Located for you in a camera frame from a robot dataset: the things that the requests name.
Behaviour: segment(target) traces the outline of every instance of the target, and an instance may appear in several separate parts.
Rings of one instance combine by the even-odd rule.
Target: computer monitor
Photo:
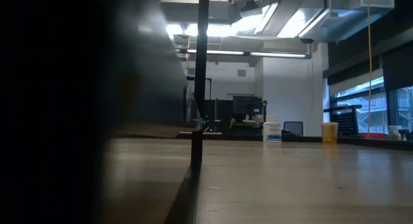
[[[261,97],[234,96],[232,108],[234,114],[262,114],[263,100]]]

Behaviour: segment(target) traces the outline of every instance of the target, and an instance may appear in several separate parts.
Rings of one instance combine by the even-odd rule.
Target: white bottle
[[[266,116],[266,121],[263,127],[264,142],[280,142],[281,141],[281,124],[277,123],[276,116]]]

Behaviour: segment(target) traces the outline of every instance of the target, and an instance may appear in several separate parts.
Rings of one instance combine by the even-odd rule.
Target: plastic container
[[[278,124],[278,119],[275,116],[266,116],[266,121],[263,125],[263,141],[264,142],[281,142],[281,124]]]
[[[389,133],[389,138],[390,140],[401,140],[401,135],[399,133],[399,130],[401,129],[401,126],[388,126],[388,133]]]
[[[323,143],[337,143],[338,123],[322,123]]]

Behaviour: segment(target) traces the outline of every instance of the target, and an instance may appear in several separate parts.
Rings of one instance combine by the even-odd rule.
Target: black rack
[[[324,112],[330,112],[330,121],[338,123],[339,136],[358,136],[359,128],[357,123],[356,109],[361,108],[361,105],[348,105],[343,107],[334,107],[324,109]],[[335,114],[342,110],[351,110],[351,112],[344,112]]]

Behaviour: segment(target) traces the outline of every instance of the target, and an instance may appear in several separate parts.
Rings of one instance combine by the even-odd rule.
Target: yellow cord
[[[188,49],[191,45],[191,36],[188,35]],[[186,69],[189,69],[189,54],[186,55]]]
[[[368,61],[369,61],[369,75],[370,83],[368,86],[368,126],[367,126],[367,138],[370,137],[370,122],[371,122],[371,100],[372,100],[372,34],[370,29],[370,0],[367,2],[367,20],[368,20]]]
[[[311,116],[314,113],[314,42],[311,43]]]

